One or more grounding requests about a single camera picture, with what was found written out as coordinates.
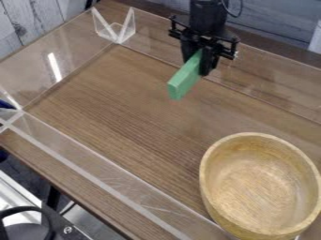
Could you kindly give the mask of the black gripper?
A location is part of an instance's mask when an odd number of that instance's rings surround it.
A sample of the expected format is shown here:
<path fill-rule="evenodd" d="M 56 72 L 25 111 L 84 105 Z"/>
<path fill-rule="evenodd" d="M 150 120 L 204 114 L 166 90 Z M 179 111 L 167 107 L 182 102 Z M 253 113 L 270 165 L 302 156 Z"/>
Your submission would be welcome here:
<path fill-rule="evenodd" d="M 233 59 L 239 37 L 226 29 L 227 17 L 241 12 L 229 9 L 230 0 L 190 0 L 190 14 L 170 16 L 170 36 L 180 41 L 183 61 L 202 49 L 199 75 L 216 68 L 219 56 Z"/>

